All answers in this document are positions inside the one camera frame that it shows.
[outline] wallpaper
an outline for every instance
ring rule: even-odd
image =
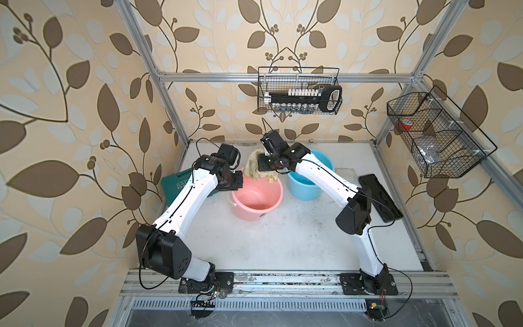
[[[522,9],[516,0],[470,1],[425,76],[462,106],[470,120],[457,114],[467,125],[486,131],[499,146],[492,155],[520,181]],[[430,258],[451,276],[470,321],[523,325],[523,214],[480,166],[460,179],[422,178],[397,131],[380,151]]]
[[[400,93],[397,83],[343,83],[343,102],[336,115],[278,113],[257,108],[252,84],[169,83],[168,89],[190,139],[259,141],[262,118],[286,140],[372,140],[386,118],[386,102]]]
[[[165,72],[248,66],[410,73],[445,0],[131,0]]]
[[[112,1],[0,0],[0,32],[0,325],[102,326],[181,145]]]
[[[493,156],[523,184],[523,3],[475,3],[450,32],[425,79],[463,108],[473,122],[468,125],[486,132],[499,147]]]

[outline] beige cloth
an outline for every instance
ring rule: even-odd
[[[274,183],[278,180],[278,173],[276,171],[261,172],[258,170],[258,155],[261,153],[265,153],[265,150],[258,149],[251,153],[249,159],[247,159],[247,164],[245,164],[245,167],[243,168],[243,173],[255,181],[260,178],[268,177],[269,183]]]

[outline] vent grille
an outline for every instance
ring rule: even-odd
[[[222,311],[322,311],[322,312],[365,312],[364,299],[266,299],[226,298],[213,301],[216,310]],[[190,299],[176,297],[137,297],[133,309],[138,310],[189,310]]]

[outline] green box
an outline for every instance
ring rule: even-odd
[[[185,184],[187,184],[187,181],[191,176],[191,171],[192,169],[189,168],[178,174],[173,174],[162,178],[162,187],[164,189],[165,202],[167,203],[167,206],[170,206],[174,202],[174,199],[176,199],[178,194],[180,194],[181,189],[185,186]],[[207,197],[210,197],[217,192],[218,191],[214,189]]]

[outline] black wire basket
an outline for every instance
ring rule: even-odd
[[[412,92],[387,102],[387,115],[425,178],[459,178],[497,150],[492,140],[449,97],[463,121],[454,119],[441,104],[443,91]],[[482,137],[488,149],[474,139]]]
[[[275,114],[335,115],[342,105],[338,68],[259,67],[258,108]]]

